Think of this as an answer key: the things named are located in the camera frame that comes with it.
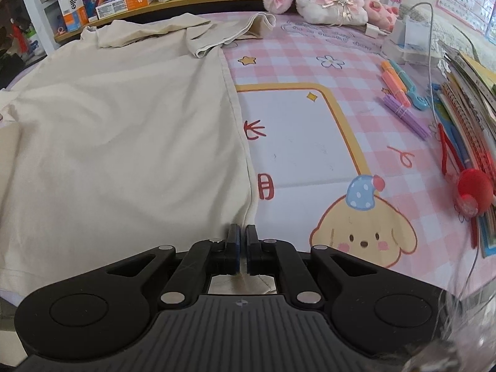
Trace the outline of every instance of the yellow diamond shape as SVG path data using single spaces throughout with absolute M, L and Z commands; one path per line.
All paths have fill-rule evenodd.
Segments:
M 315 102 L 315 100 L 317 99 L 317 95 L 314 95 L 311 92 L 309 92 L 307 98 Z

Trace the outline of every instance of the cartoon dog face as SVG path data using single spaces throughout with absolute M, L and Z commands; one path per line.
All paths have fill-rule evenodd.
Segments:
M 327 245 L 382 267 L 396 264 L 401 253 L 417 248 L 417 235 L 410 222 L 388 202 L 374 197 L 375 206 L 359 211 L 346 196 L 322 216 L 310 236 L 310 244 Z

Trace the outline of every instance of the cartoon dog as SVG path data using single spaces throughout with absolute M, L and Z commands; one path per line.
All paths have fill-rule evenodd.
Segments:
M 360 175 L 324 213 L 310 244 L 327 245 L 382 267 L 396 264 L 401 253 L 417 249 L 417 235 L 403 214 L 374 195 L 383 191 L 379 176 Z

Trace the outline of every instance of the pink cheek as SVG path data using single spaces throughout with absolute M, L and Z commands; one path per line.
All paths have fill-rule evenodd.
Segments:
M 350 245 L 348 245 L 348 243 L 339 243 L 338 250 L 340 252 L 348 253 L 350 251 Z
M 389 245 L 386 241 L 379 242 L 379 250 L 389 250 Z

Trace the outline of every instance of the yellow star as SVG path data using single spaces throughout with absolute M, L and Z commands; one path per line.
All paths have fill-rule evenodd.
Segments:
M 311 92 L 309 92 L 307 98 L 315 102 L 315 100 L 317 99 L 317 95 L 314 95 Z
M 248 57 L 248 56 L 245 56 L 243 58 L 240 58 L 238 61 L 244 65 L 244 66 L 247 66 L 248 64 L 256 64 L 255 63 L 255 60 L 256 58 L 255 57 Z

